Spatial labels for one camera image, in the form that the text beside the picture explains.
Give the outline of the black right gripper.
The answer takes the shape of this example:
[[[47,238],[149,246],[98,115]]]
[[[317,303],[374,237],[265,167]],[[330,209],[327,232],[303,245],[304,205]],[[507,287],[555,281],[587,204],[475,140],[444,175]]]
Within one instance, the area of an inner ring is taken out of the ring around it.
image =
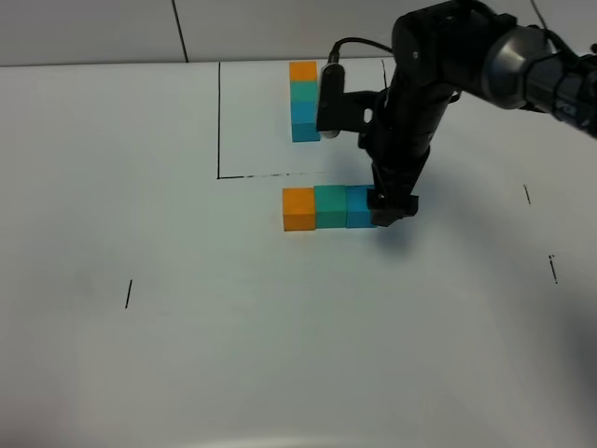
[[[367,204],[372,225],[390,227],[417,214],[412,191],[448,105],[459,99],[457,88],[386,89],[370,130],[358,136],[359,147],[371,158]]]

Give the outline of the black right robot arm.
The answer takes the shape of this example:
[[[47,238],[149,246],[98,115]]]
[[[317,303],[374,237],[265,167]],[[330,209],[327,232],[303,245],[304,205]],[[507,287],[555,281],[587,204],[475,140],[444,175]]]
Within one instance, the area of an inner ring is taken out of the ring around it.
[[[461,93],[596,135],[596,58],[576,55],[550,30],[520,26],[480,1],[447,1],[397,19],[392,48],[392,82],[361,137],[372,159],[368,207],[377,226],[417,213],[412,191]]]

